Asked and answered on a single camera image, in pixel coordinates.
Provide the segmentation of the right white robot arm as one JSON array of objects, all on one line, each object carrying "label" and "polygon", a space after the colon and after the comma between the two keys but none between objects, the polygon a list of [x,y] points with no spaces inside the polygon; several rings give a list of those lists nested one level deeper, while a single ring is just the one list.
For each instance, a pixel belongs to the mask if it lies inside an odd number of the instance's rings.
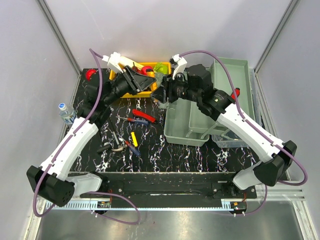
[{"label": "right white robot arm", "polygon": [[162,104],[178,99],[195,102],[203,115],[234,132],[258,155],[258,163],[239,171],[228,184],[231,197],[239,198],[253,185],[273,187],[291,166],[297,145],[291,140],[283,142],[263,129],[237,108],[235,96],[214,88],[210,78],[203,65],[193,65],[187,69],[186,76],[181,72],[165,75],[151,96]]}]

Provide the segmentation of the orange handled tool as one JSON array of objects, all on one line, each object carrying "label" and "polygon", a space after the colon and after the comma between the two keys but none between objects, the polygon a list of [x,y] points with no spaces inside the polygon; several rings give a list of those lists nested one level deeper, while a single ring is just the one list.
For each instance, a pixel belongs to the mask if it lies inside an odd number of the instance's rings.
[{"label": "orange handled tool", "polygon": [[155,73],[153,71],[147,71],[146,75],[152,78],[155,78]]}]

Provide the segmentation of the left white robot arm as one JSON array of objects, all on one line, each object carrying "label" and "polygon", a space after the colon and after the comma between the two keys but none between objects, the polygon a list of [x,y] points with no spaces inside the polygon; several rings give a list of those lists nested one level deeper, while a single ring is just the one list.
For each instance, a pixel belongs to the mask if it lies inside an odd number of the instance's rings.
[{"label": "left white robot arm", "polygon": [[112,80],[105,78],[102,70],[93,73],[85,87],[84,102],[69,132],[39,167],[32,165],[26,172],[34,196],[58,207],[87,192],[98,198],[106,196],[109,186],[101,174],[69,177],[69,171],[83,148],[109,118],[110,105],[125,94],[143,92],[155,82],[155,77],[139,73],[129,66],[121,68]]}]

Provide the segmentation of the red handled pliers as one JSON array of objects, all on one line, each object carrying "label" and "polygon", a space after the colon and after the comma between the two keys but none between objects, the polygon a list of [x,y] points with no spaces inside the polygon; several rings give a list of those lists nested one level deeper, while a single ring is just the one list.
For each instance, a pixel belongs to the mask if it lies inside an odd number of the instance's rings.
[{"label": "red handled pliers", "polygon": [[238,88],[238,87],[235,88],[235,90],[234,90],[235,93],[233,92],[231,94],[231,98],[236,100],[236,98],[238,98],[240,96],[240,91],[241,91],[240,88]]}]

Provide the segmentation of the clear plastic tool box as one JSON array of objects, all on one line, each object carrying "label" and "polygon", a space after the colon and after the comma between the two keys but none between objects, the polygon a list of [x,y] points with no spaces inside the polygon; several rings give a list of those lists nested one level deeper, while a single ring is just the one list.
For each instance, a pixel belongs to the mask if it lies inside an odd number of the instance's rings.
[{"label": "clear plastic tool box", "polygon": [[[234,101],[235,91],[245,114],[256,118],[247,60],[220,58],[211,67],[202,64],[186,67],[187,61],[174,55],[173,75],[167,77],[164,95],[168,103],[164,135],[170,144],[201,147],[213,140],[220,148],[249,147],[218,117]],[[229,85],[232,79],[235,90]]]}]

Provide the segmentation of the yellow utility knife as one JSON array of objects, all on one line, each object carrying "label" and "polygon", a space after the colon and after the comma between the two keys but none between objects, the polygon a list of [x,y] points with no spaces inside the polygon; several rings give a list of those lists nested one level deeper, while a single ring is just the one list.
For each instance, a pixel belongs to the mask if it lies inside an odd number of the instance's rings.
[{"label": "yellow utility knife", "polygon": [[134,131],[131,132],[131,137],[132,137],[132,141],[133,141],[133,145],[135,147],[138,147],[138,141],[137,141],[137,137]]}]

